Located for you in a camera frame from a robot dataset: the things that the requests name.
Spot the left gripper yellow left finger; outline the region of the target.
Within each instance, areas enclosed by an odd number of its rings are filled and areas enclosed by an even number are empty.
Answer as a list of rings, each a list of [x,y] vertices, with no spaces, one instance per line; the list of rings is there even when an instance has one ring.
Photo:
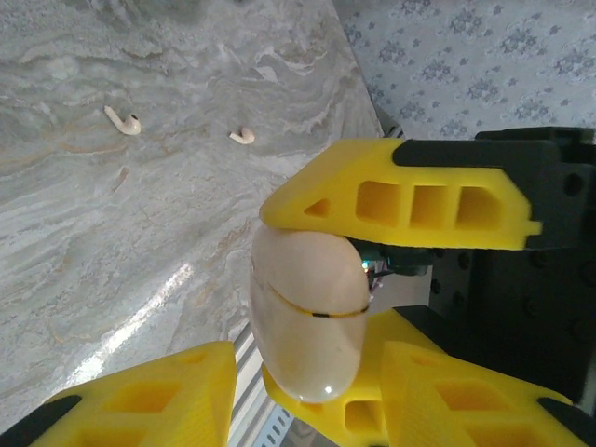
[[[1,435],[4,446],[225,446],[235,349],[210,342],[73,386]]]

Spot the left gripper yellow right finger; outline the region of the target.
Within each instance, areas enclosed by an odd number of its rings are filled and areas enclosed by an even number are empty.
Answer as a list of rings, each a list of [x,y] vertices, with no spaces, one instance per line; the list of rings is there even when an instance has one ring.
[[[391,446],[592,446],[595,421],[565,396],[403,342],[381,360]]]

